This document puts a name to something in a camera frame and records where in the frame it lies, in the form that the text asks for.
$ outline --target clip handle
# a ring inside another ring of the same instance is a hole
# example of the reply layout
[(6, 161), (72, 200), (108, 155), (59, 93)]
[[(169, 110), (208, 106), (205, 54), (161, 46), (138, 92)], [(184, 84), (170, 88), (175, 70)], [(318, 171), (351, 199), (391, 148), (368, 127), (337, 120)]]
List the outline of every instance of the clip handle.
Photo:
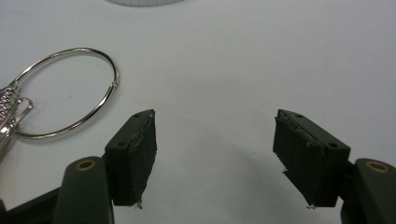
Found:
[[(17, 115), (18, 106), (28, 101), (28, 105)], [(33, 109), (33, 102), (29, 98), (18, 99), (18, 92), (10, 86), (0, 90), (0, 163), (6, 156), (8, 145), (14, 133), (19, 128), (19, 122)]]

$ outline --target white surface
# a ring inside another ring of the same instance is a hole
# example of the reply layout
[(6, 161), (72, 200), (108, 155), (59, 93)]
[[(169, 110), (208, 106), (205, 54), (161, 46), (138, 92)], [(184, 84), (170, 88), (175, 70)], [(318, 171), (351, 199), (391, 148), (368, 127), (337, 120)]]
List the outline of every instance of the white surface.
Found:
[[(396, 164), (394, 1), (186, 0), (164, 7), (108, 1), (0, 3), (0, 83), (61, 49), (100, 49), (120, 88), (89, 125), (65, 137), (14, 139), (0, 164), (7, 208), (61, 185), (67, 164), (101, 156), (134, 113), (157, 111), (158, 155), (143, 210), (123, 223), (340, 223), (308, 210), (272, 152), (279, 108), (306, 115), (352, 147), (350, 160)], [(88, 112), (111, 82), (97, 58), (27, 78), (24, 130), (51, 131)]]

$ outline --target metal key ring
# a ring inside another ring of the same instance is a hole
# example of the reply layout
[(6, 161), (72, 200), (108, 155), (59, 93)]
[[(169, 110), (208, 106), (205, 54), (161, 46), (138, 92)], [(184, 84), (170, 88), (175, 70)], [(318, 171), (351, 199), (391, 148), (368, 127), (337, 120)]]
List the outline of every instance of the metal key ring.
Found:
[[(62, 128), (61, 130), (52, 132), (52, 133), (24, 133), (21, 131), (18, 131), (18, 129), (15, 131), (15, 134), (22, 137), (22, 138), (27, 138), (27, 139), (44, 139), (44, 138), (49, 138), (49, 137), (55, 137), (58, 135), (61, 135), (63, 133), (68, 133), (74, 129), (76, 129), (78, 126), (84, 124), (85, 122), (87, 122), (90, 118), (92, 118), (98, 111), (99, 109), (102, 108), (102, 106), (107, 102), (107, 100), (109, 99), (111, 93), (118, 87), (119, 83), (120, 83), (120, 74), (119, 71), (117, 69), (117, 66), (115, 65), (115, 63), (113, 62), (113, 60), (105, 53), (103, 53), (100, 50), (97, 49), (88, 49), (88, 48), (76, 48), (76, 49), (66, 49), (66, 50), (62, 50), (56, 53), (53, 53), (43, 59), (41, 59), (40, 61), (32, 64), (30, 67), (26, 68), (22, 73), (20, 73), (15, 79), (14, 81), (12, 81), (9, 84), (9, 87), (11, 87), (13, 90), (17, 90), (19, 85), (21, 84), (21, 82), (29, 75), (31, 74), (33, 71), (35, 71), (35, 69), (37, 69), (39, 66), (42, 66), (46, 63), (52, 62), (56, 59), (60, 59), (63, 57), (67, 57), (67, 56), (72, 56), (72, 55), (76, 55), (76, 54), (83, 54), (83, 53), (90, 53), (90, 54), (95, 54), (95, 55), (99, 55), (101, 56), (101, 58), (105, 59), (106, 61), (108, 61), (113, 69), (114, 72), (114, 80), (113, 82), (111, 82), (110, 86), (108, 87), (108, 90), (105, 94), (105, 96), (102, 98), (102, 100), (99, 102), (98, 105), (96, 105), (96, 107), (90, 112), (88, 113), (86, 116), (84, 116), (82, 119), (79, 119), (78, 121), (76, 121), (75, 123)], [(21, 120), (24, 115), (27, 114), (26, 111), (23, 111), (23, 116), (21, 116), (21, 118), (19, 120)]]

